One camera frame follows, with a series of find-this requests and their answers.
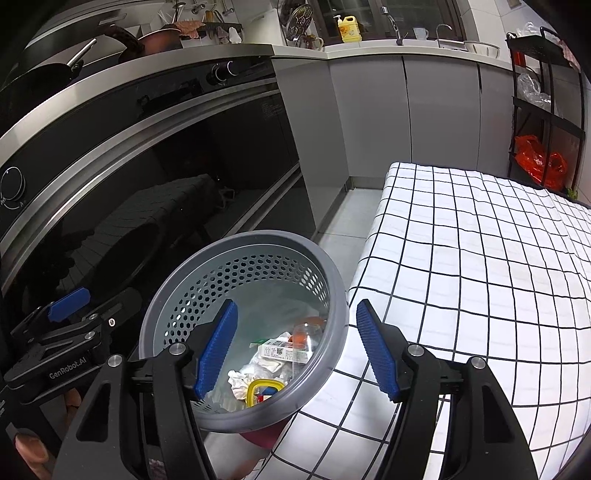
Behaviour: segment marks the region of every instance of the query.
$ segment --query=stainless steel countertop edge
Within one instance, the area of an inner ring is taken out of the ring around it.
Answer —
[[[0,166],[43,128],[77,106],[140,78],[186,65],[235,57],[271,57],[270,44],[240,44],[184,48],[128,61],[95,73],[33,109],[0,137]]]

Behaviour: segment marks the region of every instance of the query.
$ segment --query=window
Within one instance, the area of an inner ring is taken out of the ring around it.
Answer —
[[[437,38],[439,24],[451,26],[440,29],[441,38],[464,40],[465,34],[456,0],[309,0],[314,9],[314,22],[319,36],[327,45],[341,43],[337,20],[353,15],[359,23],[364,40],[394,38],[396,34],[380,7],[386,6],[396,20],[401,35],[415,38],[413,28],[423,27],[429,38]]]

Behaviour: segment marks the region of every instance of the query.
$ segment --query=white floor tile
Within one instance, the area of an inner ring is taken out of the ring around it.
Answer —
[[[322,232],[367,238],[381,196],[381,190],[355,189],[347,192],[334,218]]]
[[[343,278],[345,288],[348,290],[353,281],[357,263],[361,258],[365,238],[324,233],[319,236],[317,241],[318,245],[335,262],[336,268],[339,269],[340,276]]]

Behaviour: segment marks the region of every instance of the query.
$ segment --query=perforated bin liner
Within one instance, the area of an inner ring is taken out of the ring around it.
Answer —
[[[226,298],[238,305],[238,329],[215,388],[193,404],[193,413],[205,429],[256,430],[303,406],[336,365],[348,324],[345,287],[334,263],[306,238],[275,231],[235,235],[196,253],[166,280],[146,313],[140,356],[185,341],[195,325],[213,321]],[[273,398],[245,410],[232,394],[228,371],[250,361],[252,341],[290,332],[310,316],[327,324],[305,370]]]

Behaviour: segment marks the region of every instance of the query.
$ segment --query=metal bowl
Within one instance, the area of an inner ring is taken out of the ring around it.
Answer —
[[[496,45],[479,41],[465,41],[464,45],[471,53],[478,53],[478,55],[484,55],[485,57],[491,57],[493,59],[499,58],[499,53],[501,52],[501,49]]]

